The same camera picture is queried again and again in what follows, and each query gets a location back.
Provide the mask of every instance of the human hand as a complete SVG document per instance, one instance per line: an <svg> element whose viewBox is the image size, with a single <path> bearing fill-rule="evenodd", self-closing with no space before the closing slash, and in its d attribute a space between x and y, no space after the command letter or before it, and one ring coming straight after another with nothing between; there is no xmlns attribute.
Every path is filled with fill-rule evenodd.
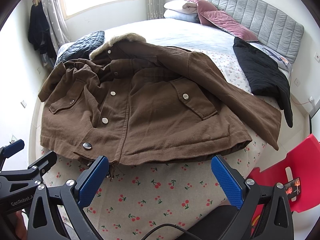
<svg viewBox="0 0 320 240"><path fill-rule="evenodd" d="M22 210L16 212L17 216L17 225L15 228L15 233L18 238L21 240L27 240L27 229L26 226L24 225L24 220L22 216Z"/></svg>

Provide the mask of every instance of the gray tufted headboard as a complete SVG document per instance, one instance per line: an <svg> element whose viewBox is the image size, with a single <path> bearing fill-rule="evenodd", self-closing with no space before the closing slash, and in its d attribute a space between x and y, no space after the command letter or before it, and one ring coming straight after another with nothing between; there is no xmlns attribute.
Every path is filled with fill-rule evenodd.
<svg viewBox="0 0 320 240"><path fill-rule="evenodd" d="M262 0L207 0L257 35L259 41L293 63L304 27Z"/></svg>

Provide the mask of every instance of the jacket pocket flap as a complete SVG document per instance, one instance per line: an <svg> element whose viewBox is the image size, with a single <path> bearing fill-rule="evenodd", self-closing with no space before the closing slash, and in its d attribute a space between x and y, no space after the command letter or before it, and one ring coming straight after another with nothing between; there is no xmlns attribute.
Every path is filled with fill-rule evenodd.
<svg viewBox="0 0 320 240"><path fill-rule="evenodd" d="M56 114L60 110L74 106L84 89L84 85L85 82L77 79L63 98L50 105L50 112Z"/></svg>
<svg viewBox="0 0 320 240"><path fill-rule="evenodd" d="M172 81L171 84L177 90L179 100L202 120L217 113L214 105L206 98L195 82L183 77Z"/></svg>

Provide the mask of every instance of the cherry print fabric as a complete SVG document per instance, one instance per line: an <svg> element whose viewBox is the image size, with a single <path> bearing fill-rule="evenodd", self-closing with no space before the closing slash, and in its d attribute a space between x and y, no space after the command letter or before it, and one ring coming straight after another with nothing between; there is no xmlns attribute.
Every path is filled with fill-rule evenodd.
<svg viewBox="0 0 320 240"><path fill-rule="evenodd" d="M248 81L236 57L214 51L190 49L208 55L226 80L250 92ZM260 97L279 109L274 99ZM229 165L246 177L263 154L266 142L245 125L252 142L245 149L224 156ZM36 157L48 150L38 147ZM59 186L76 179L84 167L75 160L58 156L57 164L44 175L48 187ZM108 240L141 239L152 228L172 223L190 228L225 199L219 183L211 172L211 161L191 163L143 164L115 167L113 182L105 179L84 212ZM62 219L71 223L63 207L58 207ZM149 238L171 240L181 235L174 228L161 228Z"/></svg>

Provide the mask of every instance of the black pants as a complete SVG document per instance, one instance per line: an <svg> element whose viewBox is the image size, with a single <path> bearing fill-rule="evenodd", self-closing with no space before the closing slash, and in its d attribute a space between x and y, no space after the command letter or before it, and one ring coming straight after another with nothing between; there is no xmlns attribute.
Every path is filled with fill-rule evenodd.
<svg viewBox="0 0 320 240"><path fill-rule="evenodd" d="M211 211L202 220L192 226L188 232L198 236L202 240L217 240L219 236L226 229L233 216L236 214L238 209L234 206L223 205L218 206L216 209ZM251 236L251 225L248 226L243 240L249 240ZM179 236L177 240L195 240L192 236L184 233Z"/></svg>

